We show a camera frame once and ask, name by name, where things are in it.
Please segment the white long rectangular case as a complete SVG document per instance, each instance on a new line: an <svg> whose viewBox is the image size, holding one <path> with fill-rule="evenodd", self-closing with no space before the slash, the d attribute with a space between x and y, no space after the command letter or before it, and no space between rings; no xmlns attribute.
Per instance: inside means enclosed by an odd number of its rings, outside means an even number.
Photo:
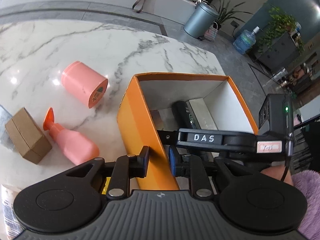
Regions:
<svg viewBox="0 0 320 240"><path fill-rule="evenodd" d="M217 130L214 119L204 102L203 98L189 100L190 106L195 114L200 129Z"/></svg>

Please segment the pink pump bottle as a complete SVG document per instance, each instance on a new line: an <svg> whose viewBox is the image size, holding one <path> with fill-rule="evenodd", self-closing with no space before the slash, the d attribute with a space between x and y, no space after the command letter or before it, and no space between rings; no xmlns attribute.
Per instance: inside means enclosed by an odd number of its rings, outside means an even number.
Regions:
<svg viewBox="0 0 320 240"><path fill-rule="evenodd" d="M99 157L98 146L80 132L64 128L55 122L53 108L50 107L44 118L43 129L58 144L62 153L74 164L80 165Z"/></svg>

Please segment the dark green shampoo bottle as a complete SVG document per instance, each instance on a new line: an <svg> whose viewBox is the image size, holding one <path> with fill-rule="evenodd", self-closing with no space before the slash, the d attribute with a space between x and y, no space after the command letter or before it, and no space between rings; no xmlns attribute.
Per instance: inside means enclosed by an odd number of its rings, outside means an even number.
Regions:
<svg viewBox="0 0 320 240"><path fill-rule="evenodd" d="M185 101L176 101L171 110L179 128L200 129L194 113Z"/></svg>

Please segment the orange cardboard box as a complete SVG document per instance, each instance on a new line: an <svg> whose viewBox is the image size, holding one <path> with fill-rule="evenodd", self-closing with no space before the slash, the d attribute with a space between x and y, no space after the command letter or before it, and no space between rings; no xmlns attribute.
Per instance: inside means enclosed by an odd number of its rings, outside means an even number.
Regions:
<svg viewBox="0 0 320 240"><path fill-rule="evenodd" d="M256 134L257 124L229 76L141 73L132 77L121 101L117 123L128 154L150 148L141 190L177 190L159 130L179 128Z"/></svg>

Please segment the pink cylinder jar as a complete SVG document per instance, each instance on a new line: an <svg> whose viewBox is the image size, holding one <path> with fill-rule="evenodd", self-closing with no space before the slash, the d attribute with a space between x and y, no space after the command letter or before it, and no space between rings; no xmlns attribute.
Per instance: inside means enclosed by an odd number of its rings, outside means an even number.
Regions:
<svg viewBox="0 0 320 240"><path fill-rule="evenodd" d="M71 63L61 74L61 84L88 108L93 108L107 90L108 79L80 61Z"/></svg>

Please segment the brown cardboard box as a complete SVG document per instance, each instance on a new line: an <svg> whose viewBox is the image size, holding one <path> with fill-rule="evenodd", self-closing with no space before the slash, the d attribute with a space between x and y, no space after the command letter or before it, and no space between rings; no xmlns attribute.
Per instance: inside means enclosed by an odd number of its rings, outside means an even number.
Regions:
<svg viewBox="0 0 320 240"><path fill-rule="evenodd" d="M38 164L52 149L52 145L23 107L5 124L16 150L27 161Z"/></svg>

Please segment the white blue-label lotion tube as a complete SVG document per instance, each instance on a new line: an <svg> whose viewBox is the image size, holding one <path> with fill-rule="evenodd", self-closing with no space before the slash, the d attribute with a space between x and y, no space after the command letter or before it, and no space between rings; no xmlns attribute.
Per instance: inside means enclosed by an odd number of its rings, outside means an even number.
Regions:
<svg viewBox="0 0 320 240"><path fill-rule="evenodd" d="M1 185L1 204L7 239L15 239L23 231L14 212L14 200L20 191L19 188L13 186Z"/></svg>

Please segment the yellow tape measure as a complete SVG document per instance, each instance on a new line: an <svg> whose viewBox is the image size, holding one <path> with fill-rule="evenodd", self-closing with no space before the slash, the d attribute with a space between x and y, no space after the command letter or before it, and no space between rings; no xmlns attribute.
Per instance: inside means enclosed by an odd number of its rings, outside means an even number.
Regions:
<svg viewBox="0 0 320 240"><path fill-rule="evenodd" d="M101 194L106 194L106 193L107 193L107 188L108 188L108 185L109 185L109 183L110 183L110 180L111 180L110 177L107 177L107 178L106 178L105 185L104 185L104 188L103 188L103 191L102 191Z"/></svg>

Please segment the plaid fabric case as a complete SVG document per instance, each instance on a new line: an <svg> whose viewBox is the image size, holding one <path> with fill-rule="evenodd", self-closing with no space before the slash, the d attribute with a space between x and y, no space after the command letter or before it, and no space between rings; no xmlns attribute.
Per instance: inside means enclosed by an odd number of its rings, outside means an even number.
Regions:
<svg viewBox="0 0 320 240"><path fill-rule="evenodd" d="M177 124L170 108L153 110L150 112L157 130L174 131Z"/></svg>

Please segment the clear acrylic box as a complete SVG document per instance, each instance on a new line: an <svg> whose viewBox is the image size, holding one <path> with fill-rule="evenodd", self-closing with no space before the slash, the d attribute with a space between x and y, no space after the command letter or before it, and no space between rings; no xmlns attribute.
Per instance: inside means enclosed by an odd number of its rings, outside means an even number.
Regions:
<svg viewBox="0 0 320 240"><path fill-rule="evenodd" d="M11 118L12 115L2 105L0 105L0 142L4 147L13 150L14 144L5 128L5 125Z"/></svg>

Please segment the dark grey cabinet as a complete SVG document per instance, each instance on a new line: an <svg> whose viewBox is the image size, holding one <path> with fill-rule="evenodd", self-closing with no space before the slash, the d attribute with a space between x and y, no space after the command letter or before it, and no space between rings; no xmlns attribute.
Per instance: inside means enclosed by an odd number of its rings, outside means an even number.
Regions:
<svg viewBox="0 0 320 240"><path fill-rule="evenodd" d="M272 74L276 74L299 56L299 50L292 37L288 33L284 33L281 37L273 40L270 48L264 45L261 53L257 47L254 56Z"/></svg>

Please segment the blue water jug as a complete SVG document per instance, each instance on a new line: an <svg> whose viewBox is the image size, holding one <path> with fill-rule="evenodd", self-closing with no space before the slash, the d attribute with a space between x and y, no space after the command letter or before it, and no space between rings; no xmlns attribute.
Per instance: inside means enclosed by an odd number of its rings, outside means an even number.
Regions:
<svg viewBox="0 0 320 240"><path fill-rule="evenodd" d="M233 47L244 55L256 43L256 34L260 28L256 26L252 31L244 30L233 42Z"/></svg>

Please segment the hanging ivy plant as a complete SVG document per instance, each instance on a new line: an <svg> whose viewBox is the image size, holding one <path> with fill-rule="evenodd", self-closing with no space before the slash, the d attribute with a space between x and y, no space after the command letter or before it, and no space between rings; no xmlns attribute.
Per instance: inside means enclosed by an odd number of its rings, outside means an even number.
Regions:
<svg viewBox="0 0 320 240"><path fill-rule="evenodd" d="M304 51L304 42L300 37L301 25L292 15L287 14L280 7L272 6L269 14L271 20L267 24L264 34L257 40L257 52L262 54L267 50L270 51L272 43L277 38L280 38L284 34L289 34L301 54Z"/></svg>

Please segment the woven pastel handbag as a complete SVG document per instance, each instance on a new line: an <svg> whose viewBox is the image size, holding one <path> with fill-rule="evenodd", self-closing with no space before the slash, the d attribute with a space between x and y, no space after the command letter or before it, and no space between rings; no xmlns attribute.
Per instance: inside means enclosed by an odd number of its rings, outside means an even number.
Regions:
<svg viewBox="0 0 320 240"><path fill-rule="evenodd" d="M215 41L218 31L219 31L219 25L216 22L213 22L213 24L204 33L204 38L208 41L213 42Z"/></svg>

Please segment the grey metal trash bin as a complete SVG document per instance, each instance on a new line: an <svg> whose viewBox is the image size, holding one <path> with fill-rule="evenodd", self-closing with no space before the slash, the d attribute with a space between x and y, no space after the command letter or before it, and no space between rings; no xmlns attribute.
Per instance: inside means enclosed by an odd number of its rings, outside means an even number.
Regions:
<svg viewBox="0 0 320 240"><path fill-rule="evenodd" d="M195 11L184 25L184 31L193 38L204 36L204 33L217 20L219 13L216 9L201 2L196 5Z"/></svg>

